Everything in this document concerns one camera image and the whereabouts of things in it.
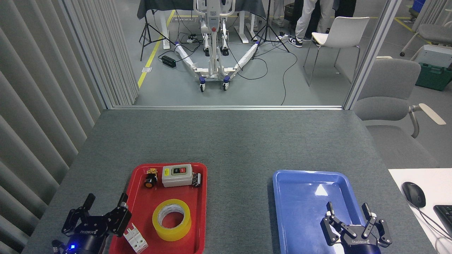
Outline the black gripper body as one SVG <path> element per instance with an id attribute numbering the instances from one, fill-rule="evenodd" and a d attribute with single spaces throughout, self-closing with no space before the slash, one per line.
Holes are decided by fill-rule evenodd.
<path id="1" fill-rule="evenodd" d="M 360 235 L 356 238 L 341 235 L 340 239 L 345 254 L 381 254 L 377 245 L 377 238 L 373 235 L 368 238 L 362 238 Z"/>
<path id="2" fill-rule="evenodd" d="M 53 240 L 54 254 L 101 254 L 106 246 L 108 228 L 102 226 L 95 230 L 80 230 L 70 236 L 66 244 Z"/>

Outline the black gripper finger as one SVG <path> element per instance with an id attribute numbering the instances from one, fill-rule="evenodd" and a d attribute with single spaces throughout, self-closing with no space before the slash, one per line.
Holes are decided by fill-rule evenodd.
<path id="1" fill-rule="evenodd" d="M 334 233 L 332 228 L 339 232 L 339 234 L 345 233 L 351 238 L 356 238 L 357 234 L 352 230 L 351 226 L 346 225 L 336 217 L 332 202 L 328 201 L 326 207 L 327 212 L 325 217 L 321 221 L 321 228 L 328 246 L 333 246 L 334 244 L 339 243 L 340 240 L 339 235 Z"/>
<path id="2" fill-rule="evenodd" d="M 108 231 L 118 237 L 123 236 L 131 219 L 131 212 L 126 203 L 128 198 L 126 193 L 122 193 L 116 208 L 104 215 Z"/>
<path id="3" fill-rule="evenodd" d="M 74 230 L 79 221 L 81 221 L 82 224 L 87 223 L 87 218 L 89 217 L 89 210 L 91 209 L 94 201 L 95 195 L 89 193 L 82 206 L 79 206 L 77 209 L 71 209 L 69 211 L 62 227 L 62 233 L 64 235 L 69 236 L 70 234 L 74 233 Z"/>
<path id="4" fill-rule="evenodd" d="M 361 207 L 364 213 L 364 217 L 367 220 L 363 233 L 361 234 L 362 238 L 368 240 L 372 236 L 373 238 L 376 239 L 376 237 L 371 233 L 373 227 L 376 226 L 379 233 L 379 238 L 376 239 L 375 245 L 387 248 L 389 245 L 392 244 L 392 239 L 389 233 L 389 228 L 387 226 L 386 220 L 378 219 L 377 215 L 371 212 L 371 209 L 369 208 L 367 203 L 363 203 Z"/>

